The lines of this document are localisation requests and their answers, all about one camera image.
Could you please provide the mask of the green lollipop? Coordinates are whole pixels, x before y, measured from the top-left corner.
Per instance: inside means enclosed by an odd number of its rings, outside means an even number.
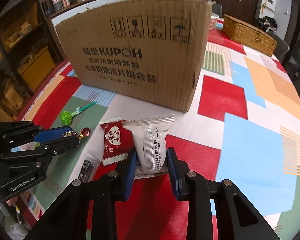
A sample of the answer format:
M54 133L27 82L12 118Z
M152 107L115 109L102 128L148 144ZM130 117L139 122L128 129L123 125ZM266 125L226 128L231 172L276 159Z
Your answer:
M83 111L85 111L86 109L88 109L89 107L95 105L97 102L91 102L88 105L84 106L84 107L77 107L76 110L74 112L69 112L69 111L62 111L59 114L59 119L62 122L62 124L69 126L74 117L81 114Z

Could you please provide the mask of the red white snack packet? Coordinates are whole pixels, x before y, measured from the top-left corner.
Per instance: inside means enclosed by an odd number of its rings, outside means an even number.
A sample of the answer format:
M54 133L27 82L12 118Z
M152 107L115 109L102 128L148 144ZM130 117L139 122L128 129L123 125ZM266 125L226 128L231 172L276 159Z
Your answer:
M104 130L104 166L125 160L134 147L132 132L123 127L124 121L116 117L99 123Z

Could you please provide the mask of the foil candy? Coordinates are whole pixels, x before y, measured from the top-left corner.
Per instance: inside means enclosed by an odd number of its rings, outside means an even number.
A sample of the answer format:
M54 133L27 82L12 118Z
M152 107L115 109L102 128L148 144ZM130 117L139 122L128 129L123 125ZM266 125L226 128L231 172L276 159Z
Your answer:
M62 137L76 136L79 140L82 140L83 138L89 137L90 133L91 130L86 127L83 128L79 133L76 133L75 131L67 131L62 135Z

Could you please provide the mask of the small black clear packet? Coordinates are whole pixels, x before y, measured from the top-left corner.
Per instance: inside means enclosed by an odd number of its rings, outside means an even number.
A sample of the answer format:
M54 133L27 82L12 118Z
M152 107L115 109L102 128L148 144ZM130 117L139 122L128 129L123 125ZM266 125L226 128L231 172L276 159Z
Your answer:
M83 183L92 181L100 162L101 161L95 155L88 153L83 161L78 179Z

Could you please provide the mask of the colourful patchwork tablecloth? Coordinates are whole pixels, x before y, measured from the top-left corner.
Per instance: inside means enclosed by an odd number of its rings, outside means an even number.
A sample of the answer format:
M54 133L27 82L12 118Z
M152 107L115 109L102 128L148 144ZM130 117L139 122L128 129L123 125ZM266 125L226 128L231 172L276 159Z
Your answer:
M78 177L87 154L103 154L100 121L173 114L166 142L191 170L208 180L230 179L281 239L293 239L300 230L300 98L277 58L233 42L219 29L211 31L187 113L82 85L71 64L63 62L20 118L59 127L61 111L79 106L88 109L71 126L92 134L55 157L47 178L18 198L29 224Z

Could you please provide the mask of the brown cardboard box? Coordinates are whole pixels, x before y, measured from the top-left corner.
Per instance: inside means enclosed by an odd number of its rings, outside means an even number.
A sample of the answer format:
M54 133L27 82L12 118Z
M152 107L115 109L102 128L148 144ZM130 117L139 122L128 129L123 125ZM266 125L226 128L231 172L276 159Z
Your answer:
M81 83L187 112L212 12L206 0L129 0L56 26Z

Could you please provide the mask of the plastic water bottle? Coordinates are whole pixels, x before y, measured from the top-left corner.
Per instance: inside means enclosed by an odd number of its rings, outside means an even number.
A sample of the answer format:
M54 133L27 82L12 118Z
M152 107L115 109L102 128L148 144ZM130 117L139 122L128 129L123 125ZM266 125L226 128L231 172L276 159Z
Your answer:
M52 0L52 4L55 9L55 12L61 11L63 9L61 0Z

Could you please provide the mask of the woven wicker basket box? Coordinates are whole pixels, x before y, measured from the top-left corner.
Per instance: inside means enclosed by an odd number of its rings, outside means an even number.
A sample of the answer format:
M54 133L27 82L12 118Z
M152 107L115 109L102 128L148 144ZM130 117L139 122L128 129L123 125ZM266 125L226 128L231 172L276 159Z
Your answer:
M230 40L253 48L268 56L273 55L277 46L277 41L264 31L226 14L224 14L222 32L224 32Z

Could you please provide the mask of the dark chair right far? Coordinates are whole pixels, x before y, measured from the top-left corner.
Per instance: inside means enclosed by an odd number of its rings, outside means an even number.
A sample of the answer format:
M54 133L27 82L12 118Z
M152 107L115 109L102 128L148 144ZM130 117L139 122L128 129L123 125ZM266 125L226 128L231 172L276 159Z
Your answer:
M267 34L269 36L271 36L277 42L277 46L274 50L273 55L278 59L278 61L280 63L283 63L283 60L284 60L286 54L290 50L290 46L284 40L282 40L279 36L277 36L274 31L269 30L267 32Z

